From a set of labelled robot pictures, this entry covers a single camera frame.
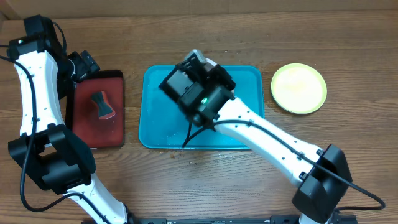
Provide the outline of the black and pink sponge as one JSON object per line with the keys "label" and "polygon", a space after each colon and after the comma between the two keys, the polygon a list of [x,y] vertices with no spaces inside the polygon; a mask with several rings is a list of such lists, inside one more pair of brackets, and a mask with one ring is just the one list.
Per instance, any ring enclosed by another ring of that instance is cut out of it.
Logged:
{"label": "black and pink sponge", "polygon": [[99,119],[106,120],[116,115],[116,112],[110,105],[108,97],[104,91],[98,91],[96,93],[93,93],[90,96],[90,99],[98,110]]}

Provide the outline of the yellow-green plate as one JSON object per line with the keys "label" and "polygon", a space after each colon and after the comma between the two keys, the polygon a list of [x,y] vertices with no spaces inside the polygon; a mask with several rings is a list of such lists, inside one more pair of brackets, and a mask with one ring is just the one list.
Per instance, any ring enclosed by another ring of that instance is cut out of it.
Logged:
{"label": "yellow-green plate", "polygon": [[280,67],[271,79],[275,102],[293,114],[310,114],[320,109],[327,98],[327,86],[313,67],[290,63]]}

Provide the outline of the white pink plate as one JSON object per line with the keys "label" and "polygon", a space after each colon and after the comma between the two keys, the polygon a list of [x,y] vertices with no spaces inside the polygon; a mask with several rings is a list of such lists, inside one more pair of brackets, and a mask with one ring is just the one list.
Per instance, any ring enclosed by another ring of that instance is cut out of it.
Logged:
{"label": "white pink plate", "polygon": [[217,63],[214,62],[213,60],[209,59],[209,58],[206,58],[206,61],[207,61],[207,63],[209,63],[210,65],[212,65],[214,67],[217,66]]}

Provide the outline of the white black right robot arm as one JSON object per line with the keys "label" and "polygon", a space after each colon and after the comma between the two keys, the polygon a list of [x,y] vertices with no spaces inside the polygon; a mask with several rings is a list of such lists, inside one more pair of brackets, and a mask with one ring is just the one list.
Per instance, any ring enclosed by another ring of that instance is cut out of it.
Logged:
{"label": "white black right robot arm", "polygon": [[330,223],[352,181],[343,151],[301,141],[253,112],[234,95],[231,75],[209,59],[184,60],[160,89],[194,125],[246,145],[268,160],[297,187],[292,199],[300,223]]}

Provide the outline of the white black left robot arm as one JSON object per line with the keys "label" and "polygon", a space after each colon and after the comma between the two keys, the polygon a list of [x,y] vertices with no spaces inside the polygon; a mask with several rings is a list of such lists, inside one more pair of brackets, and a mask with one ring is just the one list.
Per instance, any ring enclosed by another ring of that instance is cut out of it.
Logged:
{"label": "white black left robot arm", "polygon": [[127,206],[99,180],[90,148],[65,125],[60,109],[60,100],[100,67],[88,52],[68,53],[63,31],[51,19],[28,17],[24,27],[26,35],[10,41],[6,57],[21,86],[20,136],[8,144],[21,180],[73,200],[93,223],[134,223]]}

